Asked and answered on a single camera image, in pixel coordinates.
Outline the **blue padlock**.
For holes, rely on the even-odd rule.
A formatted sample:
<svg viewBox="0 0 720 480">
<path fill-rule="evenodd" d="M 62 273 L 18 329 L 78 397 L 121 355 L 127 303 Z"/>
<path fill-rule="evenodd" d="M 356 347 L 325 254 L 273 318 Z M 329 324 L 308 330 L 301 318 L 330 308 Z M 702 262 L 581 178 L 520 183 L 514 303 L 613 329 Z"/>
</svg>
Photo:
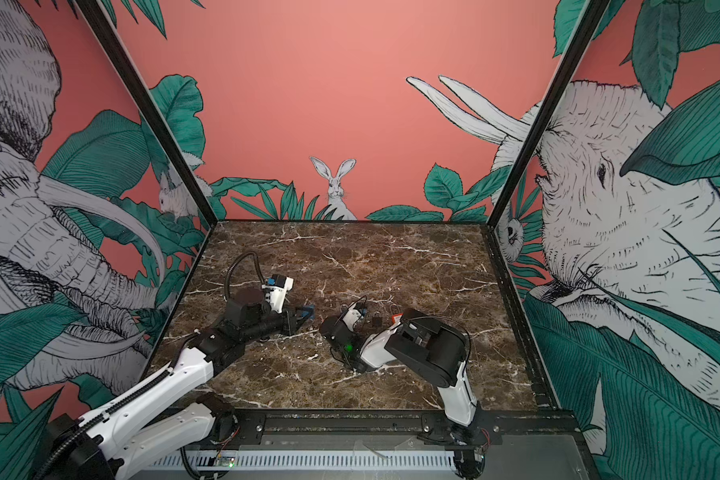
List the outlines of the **blue padlock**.
<svg viewBox="0 0 720 480">
<path fill-rule="evenodd" d="M 303 319 L 310 319 L 315 314 L 315 307 L 311 305 L 305 305 L 299 308 L 301 311 L 301 317 Z"/>
</svg>

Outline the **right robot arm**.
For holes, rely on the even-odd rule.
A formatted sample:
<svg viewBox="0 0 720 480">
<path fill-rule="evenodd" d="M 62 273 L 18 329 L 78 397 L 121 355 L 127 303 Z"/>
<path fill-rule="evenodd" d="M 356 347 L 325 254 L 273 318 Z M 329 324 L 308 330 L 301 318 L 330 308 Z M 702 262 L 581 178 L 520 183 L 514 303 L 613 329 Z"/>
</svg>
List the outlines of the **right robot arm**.
<svg viewBox="0 0 720 480">
<path fill-rule="evenodd" d="M 319 333 L 338 361 L 357 373 L 376 371 L 397 361 L 437 388 L 448 420 L 469 426 L 479 402 L 467 375 L 471 354 L 468 333 L 436 316 L 408 308 L 394 316 L 387 329 L 363 336 L 356 325 L 364 316 L 364 308 L 353 303 L 320 325 Z"/>
</svg>

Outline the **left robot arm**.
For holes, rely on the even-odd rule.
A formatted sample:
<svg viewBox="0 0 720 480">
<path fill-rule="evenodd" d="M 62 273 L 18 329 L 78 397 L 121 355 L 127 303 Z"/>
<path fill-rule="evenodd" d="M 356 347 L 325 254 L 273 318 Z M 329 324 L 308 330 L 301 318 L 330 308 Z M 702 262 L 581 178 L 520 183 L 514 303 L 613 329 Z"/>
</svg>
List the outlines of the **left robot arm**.
<svg viewBox="0 0 720 480">
<path fill-rule="evenodd" d="M 232 414 L 220 398 L 204 396 L 171 417 L 164 417 L 164 411 L 241 358 L 249 343 L 295 334 L 314 309 L 292 306 L 286 296 L 286 289 L 277 286 L 239 291 L 215 322 L 188 338 L 168 364 L 76 420 L 64 415 L 53 421 L 39 443 L 31 478 L 128 479 L 206 438 L 215 423 Z"/>
</svg>

